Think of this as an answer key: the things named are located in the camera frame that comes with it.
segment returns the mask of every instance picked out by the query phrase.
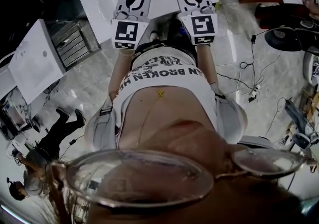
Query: cable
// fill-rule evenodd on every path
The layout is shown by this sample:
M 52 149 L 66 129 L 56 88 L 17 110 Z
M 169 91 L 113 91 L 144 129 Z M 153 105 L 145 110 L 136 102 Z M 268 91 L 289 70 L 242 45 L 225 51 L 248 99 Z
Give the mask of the cable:
M 277 62 L 277 60 L 280 58 L 281 54 L 282 54 L 282 51 L 280 52 L 280 54 L 278 55 L 277 59 L 276 59 L 274 62 L 270 63 L 269 65 L 267 65 L 266 67 L 264 67 L 264 68 L 261 70 L 261 72 L 260 72 L 260 74 L 259 74 L 259 79 L 258 79 L 258 81 L 256 82 L 255 86 L 256 86 L 257 84 L 263 82 L 263 80 L 265 79 L 265 76 L 264 76 L 264 78 L 262 79 L 262 81 L 260 81 L 260 79 L 263 77 L 261 74 L 266 70 L 266 68 L 268 68 L 269 66 L 275 64 L 275 63 Z
M 69 145 L 69 146 L 66 148 L 65 152 L 63 153 L 63 155 L 60 157 L 59 160 L 61 160 L 61 158 L 64 156 L 64 154 L 66 153 L 66 151 L 67 151 L 70 147 L 71 147 L 71 145 Z
M 245 70 L 247 67 L 249 66 L 252 66 L 253 67 L 253 86 L 255 85 L 255 66 L 254 66 L 254 63 L 255 63 L 255 55 L 254 55 L 254 49 L 253 49 L 253 44 L 255 44 L 254 40 L 256 40 L 256 35 L 253 35 L 252 37 L 252 40 L 251 40 L 251 52 L 252 52 L 252 55 L 253 55 L 253 62 L 252 63 L 247 63 L 247 62 L 241 62 L 239 64 L 239 67 L 243 70 Z
M 295 175 L 296 175 L 296 173 L 294 173 L 294 175 L 293 175 L 293 177 L 292 177 L 292 179 L 291 179 L 291 181 L 290 181 L 290 184 L 289 184 L 289 186 L 288 186 L 288 188 L 287 188 L 287 191 L 289 191 L 289 189 L 290 189 L 290 187 L 291 187 L 291 184 L 292 184 L 293 181 L 294 181 Z
M 15 51 L 9 53 L 8 55 L 5 55 L 3 58 L 0 59 L 0 64 L 2 63 L 3 60 L 5 60 L 6 58 L 12 56 L 15 53 Z
M 66 148 L 65 152 L 63 153 L 63 155 L 60 157 L 59 160 L 62 159 L 62 157 L 65 155 L 66 151 L 71 147 L 71 145 L 73 145 L 79 138 L 83 137 L 84 135 L 82 136 L 79 136 L 77 139 L 73 139 L 72 141 L 70 141 L 70 145 Z
M 249 89 L 251 89 L 251 90 L 253 89 L 253 88 L 249 87 L 246 83 L 244 83 L 244 82 L 242 82 L 242 81 L 240 81 L 240 80 L 238 80 L 238 79 L 231 78 L 231 77 L 226 76 L 226 75 L 221 75 L 221 74 L 219 74 L 219 73 L 216 73 L 216 74 L 218 74 L 218 75 L 220 75 L 220 76 L 222 76 L 222 77 L 226 77 L 226 78 L 228 78 L 228 79 L 230 79 L 230 80 L 238 81 L 238 82 L 244 84 L 247 88 L 249 88 Z
M 12 141 L 13 139 L 15 139 L 18 135 L 22 134 L 26 140 L 28 140 L 28 138 L 24 135 L 24 132 L 18 132 L 18 134 L 16 134 L 12 139 L 10 139 L 9 141 Z
M 238 78 L 238 79 L 236 79 L 236 80 L 237 80 L 237 84 L 236 84 L 236 91 L 238 91 L 240 95 L 248 94 L 249 92 L 246 92 L 246 93 L 243 93 L 243 94 L 241 94 L 241 93 L 240 93 L 240 90 L 242 90 L 242 89 L 244 89 L 244 88 L 238 89 L 238 83 L 239 83 L 239 82 L 241 82 L 241 81 L 240 81 L 240 78 L 241 78 L 241 72 L 240 72 L 240 70 L 239 70 L 237 67 L 235 67 L 235 66 L 234 66 L 234 64 L 217 65 L 217 66 L 215 66 L 215 67 L 222 67 L 222 66 L 229 66 L 229 65 L 231 65 L 231 66 L 233 66 L 234 68 L 236 68 L 236 69 L 237 69 L 237 71 L 239 72 L 239 78 Z
M 271 126 L 273 125 L 273 122 L 274 122 L 274 120 L 275 120 L 275 118 L 276 118 L 277 113 L 279 113 L 279 111 L 278 111 L 278 109 L 279 109 L 279 101 L 280 101 L 281 99 L 286 100 L 285 98 L 279 98 L 279 100 L 278 100 L 278 102 L 277 102 L 277 110 L 276 110 L 276 113 L 275 113 L 274 118 L 273 118 L 273 120 L 272 120 L 271 123 L 270 123 L 269 129 L 267 130 L 267 132 L 266 132 L 266 134 L 265 134 L 264 137 L 267 136 L 267 134 L 268 134 L 268 132 L 269 132 Z

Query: hand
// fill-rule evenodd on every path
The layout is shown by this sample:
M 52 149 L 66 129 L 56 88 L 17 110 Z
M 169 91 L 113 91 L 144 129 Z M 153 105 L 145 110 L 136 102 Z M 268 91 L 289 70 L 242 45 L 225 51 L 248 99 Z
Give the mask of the hand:
M 12 151 L 12 156 L 13 156 L 13 158 L 18 158 L 20 155 L 22 156 L 22 153 L 19 152 L 17 149 L 14 149 L 14 150 Z
M 310 10 L 312 14 L 319 15 L 319 5 L 317 5 L 314 0 L 305 1 L 305 6 Z

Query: sneaker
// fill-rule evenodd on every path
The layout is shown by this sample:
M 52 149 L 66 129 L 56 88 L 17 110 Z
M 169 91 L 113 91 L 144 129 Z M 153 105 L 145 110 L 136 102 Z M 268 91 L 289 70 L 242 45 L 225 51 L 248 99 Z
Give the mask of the sneaker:
M 66 112 L 65 110 L 63 110 L 61 107 L 59 107 L 58 109 L 55 110 L 61 117 L 65 117 L 66 120 L 68 120 L 71 116 L 71 114 L 69 114 L 68 112 Z
M 153 42 L 154 40 L 159 40 L 159 34 L 156 31 L 153 31 L 150 35 L 150 42 Z
M 83 127 L 85 125 L 86 119 L 83 113 L 79 109 L 75 109 L 76 121 L 79 122 L 79 126 Z

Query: black pants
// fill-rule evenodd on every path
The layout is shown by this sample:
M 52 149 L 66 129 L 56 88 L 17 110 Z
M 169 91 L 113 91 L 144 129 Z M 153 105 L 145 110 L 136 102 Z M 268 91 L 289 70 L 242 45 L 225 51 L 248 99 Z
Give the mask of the black pants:
M 36 147 L 41 156 L 49 162 L 59 158 L 60 143 L 63 139 L 81 127 L 77 121 L 66 122 L 65 117 L 60 117 L 50 129 L 49 134 Z
M 195 46 L 191 43 L 187 34 L 182 34 L 181 27 L 182 27 L 181 22 L 178 19 L 173 19 L 168 28 L 167 40 L 165 41 L 154 40 L 153 42 L 150 42 L 150 43 L 141 44 L 135 51 L 137 55 L 134 55 L 132 64 L 135 61 L 135 59 L 138 56 L 140 56 L 142 53 L 165 45 L 186 53 L 187 55 L 189 55 L 191 58 L 195 60 L 197 65 L 197 52 L 196 52 Z

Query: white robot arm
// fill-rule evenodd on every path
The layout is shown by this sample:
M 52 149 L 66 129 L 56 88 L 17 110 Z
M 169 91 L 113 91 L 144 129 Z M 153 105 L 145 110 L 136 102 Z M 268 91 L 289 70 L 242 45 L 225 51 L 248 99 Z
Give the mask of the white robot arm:
M 141 0 L 137 8 L 130 8 L 136 0 L 119 0 L 112 19 L 112 44 L 118 49 L 136 50 L 149 25 L 147 18 L 151 0 Z M 177 0 L 181 21 L 192 44 L 207 44 L 217 34 L 217 14 L 211 0 Z

